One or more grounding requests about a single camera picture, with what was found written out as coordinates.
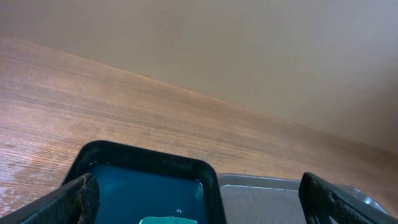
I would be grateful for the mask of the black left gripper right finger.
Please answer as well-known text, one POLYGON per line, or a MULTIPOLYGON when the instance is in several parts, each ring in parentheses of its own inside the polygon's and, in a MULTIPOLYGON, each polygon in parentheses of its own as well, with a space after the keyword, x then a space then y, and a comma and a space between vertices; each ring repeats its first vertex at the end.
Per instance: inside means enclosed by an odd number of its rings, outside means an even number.
POLYGON ((310 172, 303 174, 298 196, 307 223, 397 224, 394 217, 310 172))

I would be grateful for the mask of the green and yellow sponge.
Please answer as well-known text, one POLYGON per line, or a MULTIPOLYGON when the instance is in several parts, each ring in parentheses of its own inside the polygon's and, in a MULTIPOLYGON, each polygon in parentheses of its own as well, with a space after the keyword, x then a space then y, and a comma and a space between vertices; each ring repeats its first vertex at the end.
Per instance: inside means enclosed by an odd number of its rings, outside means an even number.
POLYGON ((145 217, 139 224, 197 224, 197 221, 179 217, 145 217))

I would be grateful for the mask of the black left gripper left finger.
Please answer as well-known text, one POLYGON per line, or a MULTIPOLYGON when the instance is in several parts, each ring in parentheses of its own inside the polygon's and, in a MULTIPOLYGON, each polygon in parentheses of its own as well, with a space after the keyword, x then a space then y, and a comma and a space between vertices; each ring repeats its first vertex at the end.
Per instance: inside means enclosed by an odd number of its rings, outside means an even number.
POLYGON ((100 207, 99 185, 86 173, 1 218, 3 224, 94 223, 100 207))

